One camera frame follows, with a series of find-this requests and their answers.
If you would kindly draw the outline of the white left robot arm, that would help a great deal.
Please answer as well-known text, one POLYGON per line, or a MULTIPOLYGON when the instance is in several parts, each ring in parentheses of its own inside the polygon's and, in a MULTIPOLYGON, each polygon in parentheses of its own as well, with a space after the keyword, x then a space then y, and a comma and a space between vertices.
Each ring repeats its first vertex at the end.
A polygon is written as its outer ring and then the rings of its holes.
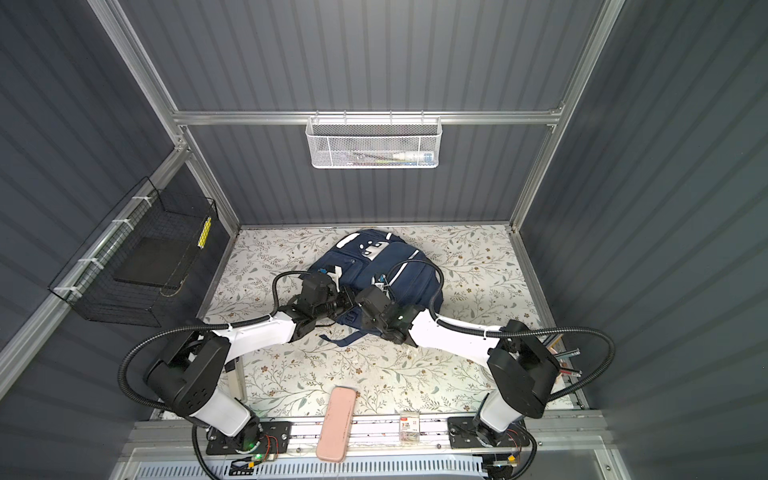
POLYGON ((355 291, 322 271, 288 271, 272 281, 272 311, 235 323, 189 325, 161 331, 133 347, 118 367, 117 382, 132 401, 170 411, 195 426, 207 426, 234 438, 255 428, 256 414, 219 387, 225 367, 251 352, 295 342, 321 319, 335 320, 355 307, 355 291), (166 338, 164 349, 147 369, 148 398, 128 381, 128 368, 150 344, 166 338))

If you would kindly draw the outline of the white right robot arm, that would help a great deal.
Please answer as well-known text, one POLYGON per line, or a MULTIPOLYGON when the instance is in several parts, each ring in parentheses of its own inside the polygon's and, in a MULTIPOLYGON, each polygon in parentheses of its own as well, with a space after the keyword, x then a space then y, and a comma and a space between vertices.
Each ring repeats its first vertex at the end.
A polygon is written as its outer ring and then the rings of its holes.
POLYGON ((594 328, 532 330, 517 320, 490 328, 442 316, 435 310, 441 292, 434 293, 425 307, 403 305, 383 287, 373 284, 358 293, 355 302, 361 307, 363 318, 392 343, 441 350, 486 367, 495 387, 481 402, 473 419, 473 436, 483 446, 497 446, 509 429, 520 432, 522 429, 516 422, 523 418, 541 418, 549 402, 593 382, 615 358, 612 338, 594 328), (568 333, 597 337, 606 343, 607 352, 592 373, 555 391, 556 379, 568 369, 542 339, 568 333))

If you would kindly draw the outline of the navy blue student backpack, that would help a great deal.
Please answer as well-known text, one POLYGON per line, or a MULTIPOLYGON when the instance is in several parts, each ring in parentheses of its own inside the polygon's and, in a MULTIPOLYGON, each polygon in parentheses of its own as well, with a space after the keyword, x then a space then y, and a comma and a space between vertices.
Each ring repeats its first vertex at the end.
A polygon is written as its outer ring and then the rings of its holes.
MULTIPOLYGON (((439 311, 443 303, 443 281, 437 267, 418 248, 399 236, 374 229, 356 231, 336 243, 315 261, 310 270, 327 273, 338 284, 358 293, 375 285, 394 302, 419 305, 423 311, 439 311)), ((337 323, 354 332, 343 339, 322 339, 338 347, 347 347, 366 335, 380 337, 362 325, 362 311, 357 305, 337 323)))

